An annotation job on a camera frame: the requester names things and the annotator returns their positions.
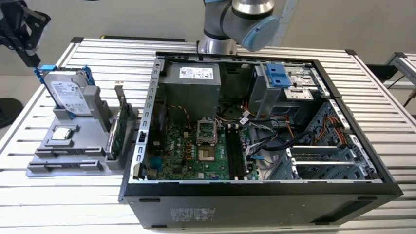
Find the aluminum table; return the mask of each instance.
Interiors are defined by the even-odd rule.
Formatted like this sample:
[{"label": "aluminum table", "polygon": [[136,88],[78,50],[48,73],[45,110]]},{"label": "aluminum table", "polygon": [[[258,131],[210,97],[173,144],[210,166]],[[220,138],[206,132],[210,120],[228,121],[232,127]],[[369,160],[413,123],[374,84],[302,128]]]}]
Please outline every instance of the aluminum table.
[{"label": "aluminum table", "polygon": [[[57,66],[92,69],[101,98],[117,106],[124,85],[129,103],[144,105],[156,51],[186,52],[194,43],[84,39],[70,43]],[[158,230],[176,233],[416,233],[416,122],[360,58],[342,50],[266,47],[240,55],[317,59],[360,127],[404,191],[404,196],[338,227]],[[26,164],[53,120],[53,100],[40,86],[0,141],[0,233],[136,233],[128,205],[118,204],[121,175],[26,178]]]}]

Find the ram slot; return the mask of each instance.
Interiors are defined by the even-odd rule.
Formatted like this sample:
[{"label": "ram slot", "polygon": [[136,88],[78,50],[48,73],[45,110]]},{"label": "ram slot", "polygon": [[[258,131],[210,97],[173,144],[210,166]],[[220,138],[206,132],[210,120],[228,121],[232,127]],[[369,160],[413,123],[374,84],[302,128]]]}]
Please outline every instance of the ram slot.
[{"label": "ram slot", "polygon": [[225,146],[226,146],[229,178],[234,179],[234,177],[237,177],[238,179],[242,179],[244,160],[242,160],[238,129],[225,130]]}]

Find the motherboard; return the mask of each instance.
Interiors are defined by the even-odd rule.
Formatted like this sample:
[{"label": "motherboard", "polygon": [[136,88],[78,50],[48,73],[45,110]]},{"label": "motherboard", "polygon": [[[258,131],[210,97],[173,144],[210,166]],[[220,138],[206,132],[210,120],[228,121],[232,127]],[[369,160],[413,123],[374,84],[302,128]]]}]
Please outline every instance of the motherboard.
[{"label": "motherboard", "polygon": [[[209,129],[204,123],[192,125],[192,129],[185,130],[182,125],[170,124],[168,126],[165,136],[165,147],[161,156],[152,156],[149,158],[148,179],[157,180],[229,180],[233,179],[230,171],[234,165],[229,161],[226,149],[226,128],[216,127]],[[213,138],[210,141],[200,143],[200,136]],[[241,161],[244,169],[244,177],[246,179],[258,179],[256,166],[253,163],[246,163],[244,157],[244,149],[250,143],[249,131],[246,128],[240,128],[238,144],[233,144],[240,148],[238,160]]]}]

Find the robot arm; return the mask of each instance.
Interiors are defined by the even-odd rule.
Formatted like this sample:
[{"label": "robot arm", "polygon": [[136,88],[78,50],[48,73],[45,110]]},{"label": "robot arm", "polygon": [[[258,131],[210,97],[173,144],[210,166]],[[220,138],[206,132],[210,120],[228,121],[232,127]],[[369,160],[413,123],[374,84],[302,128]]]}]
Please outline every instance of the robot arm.
[{"label": "robot arm", "polygon": [[[198,53],[236,54],[236,43],[246,50],[266,46],[277,32],[273,0],[204,0],[204,38]],[[0,45],[16,50],[28,67],[37,67],[37,44],[50,17],[32,11],[22,0],[0,0]]]},{"label": "robot arm", "polygon": [[0,0],[0,45],[16,50],[28,67],[40,63],[36,50],[49,21],[50,17],[28,9],[24,1]]},{"label": "robot arm", "polygon": [[204,38],[198,52],[236,54],[236,42],[249,51],[268,45],[277,33],[273,0],[205,0]]}]

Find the power supply label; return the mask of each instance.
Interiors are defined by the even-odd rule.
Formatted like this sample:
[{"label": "power supply label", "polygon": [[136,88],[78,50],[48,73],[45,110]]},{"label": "power supply label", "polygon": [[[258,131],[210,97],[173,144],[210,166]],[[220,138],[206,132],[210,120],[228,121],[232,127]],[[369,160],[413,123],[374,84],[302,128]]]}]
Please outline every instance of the power supply label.
[{"label": "power supply label", "polygon": [[65,110],[74,115],[89,115],[90,111],[78,85],[70,81],[50,81],[50,85]]},{"label": "power supply label", "polygon": [[182,79],[213,79],[213,69],[202,67],[182,67],[180,69]]},{"label": "power supply label", "polygon": [[212,221],[214,208],[172,208],[170,214],[174,222]]}]

